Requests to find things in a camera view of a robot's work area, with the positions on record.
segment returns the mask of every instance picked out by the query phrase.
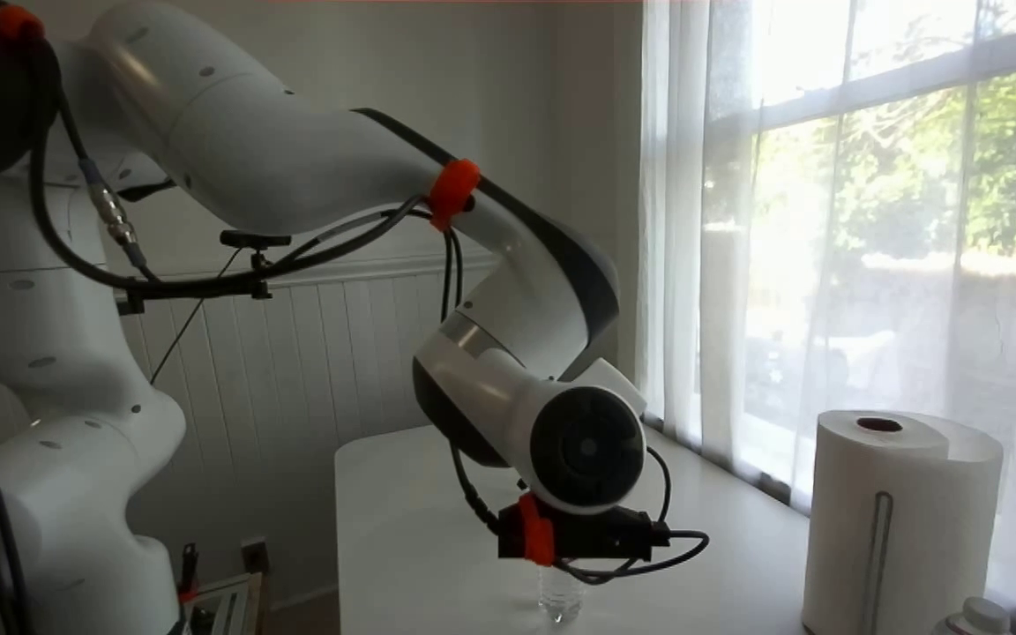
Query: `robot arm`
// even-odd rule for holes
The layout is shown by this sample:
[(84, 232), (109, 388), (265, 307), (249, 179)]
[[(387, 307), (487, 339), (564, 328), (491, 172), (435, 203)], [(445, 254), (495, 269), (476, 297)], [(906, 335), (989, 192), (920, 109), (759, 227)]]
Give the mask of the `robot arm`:
[[(135, 145), (242, 232), (303, 232), (428, 195), (450, 162), (382, 113), (318, 113), (163, 4), (109, 9), (88, 49)], [(609, 388), (557, 382), (617, 315), (603, 261), (491, 179), (450, 227), (505, 265), (416, 354), (418, 406), (547, 506), (615, 508), (643, 472), (639, 417)]]
[(428, 196), (435, 227), (505, 259), (414, 356), (416, 399), (445, 436), (484, 466), (510, 466), (536, 495), (502, 510), (502, 555), (519, 555), (510, 540), (525, 540), (519, 526), (529, 521), (510, 519), (536, 515), (536, 506), (575, 540), (544, 563), (648, 556), (674, 537), (617, 508), (646, 453), (634, 388), (605, 363), (564, 377), (617, 315), (603, 261), (484, 175), (469, 172), (461, 196), (436, 196), (450, 167), (382, 113), (318, 113), (242, 49), (163, 4), (109, 9), (88, 41), (55, 47), (55, 55), (34, 22), (0, 9), (0, 382), (43, 417), (0, 447), (0, 480), (37, 635), (163, 631), (176, 619), (166, 551), (127, 528), (122, 506), (176, 453), (182, 417), (136, 374), (109, 293), (84, 279), (155, 297), (247, 288), (157, 281), (149, 269), (149, 279), (97, 274), (82, 172), (122, 246), (135, 232), (104, 186), (115, 179), (168, 175), (255, 238)]

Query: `window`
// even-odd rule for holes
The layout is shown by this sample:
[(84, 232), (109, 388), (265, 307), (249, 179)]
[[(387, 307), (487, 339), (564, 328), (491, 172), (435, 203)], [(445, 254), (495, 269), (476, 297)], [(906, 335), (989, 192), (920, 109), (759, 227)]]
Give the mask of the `window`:
[(698, 321), (744, 326), (695, 377), (738, 374), (732, 461), (808, 496), (815, 412), (839, 406), (1010, 442), (1016, 0), (718, 0), (709, 41), (698, 239), (738, 246), (701, 269), (739, 288)]

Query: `white tabletop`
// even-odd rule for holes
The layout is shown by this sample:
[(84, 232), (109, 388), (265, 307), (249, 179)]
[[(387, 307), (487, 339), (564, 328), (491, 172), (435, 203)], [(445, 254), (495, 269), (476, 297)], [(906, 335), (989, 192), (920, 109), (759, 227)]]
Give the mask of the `white tabletop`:
[[(795, 635), (808, 521), (648, 435), (674, 469), (674, 528), (706, 528), (695, 561), (584, 588), (568, 635)], [(487, 506), (519, 496), (509, 469), (469, 466)], [(544, 570), (496, 561), (496, 540), (474, 519), (435, 428), (351, 442), (336, 454), (342, 635), (538, 635)], [(646, 461), (623, 508), (657, 515), (661, 477)]]

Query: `cable clip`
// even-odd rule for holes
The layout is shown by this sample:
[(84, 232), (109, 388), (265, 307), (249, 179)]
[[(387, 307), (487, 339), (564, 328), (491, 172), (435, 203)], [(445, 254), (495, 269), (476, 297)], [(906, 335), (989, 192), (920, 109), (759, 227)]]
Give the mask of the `cable clip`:
[(440, 232), (450, 229), (450, 219), (465, 208), (474, 208), (474, 195), (479, 186), (479, 167), (469, 160), (456, 160), (449, 162), (436, 179), (435, 192), (428, 196), (431, 203), (431, 227), (436, 227)]

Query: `electrical outlet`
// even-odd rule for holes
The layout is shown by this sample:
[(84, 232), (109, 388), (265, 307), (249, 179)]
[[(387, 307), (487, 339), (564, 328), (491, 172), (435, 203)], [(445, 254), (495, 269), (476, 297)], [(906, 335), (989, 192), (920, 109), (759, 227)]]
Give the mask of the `electrical outlet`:
[(238, 551), (242, 570), (268, 575), (268, 540), (265, 537), (242, 540), (237, 551)]

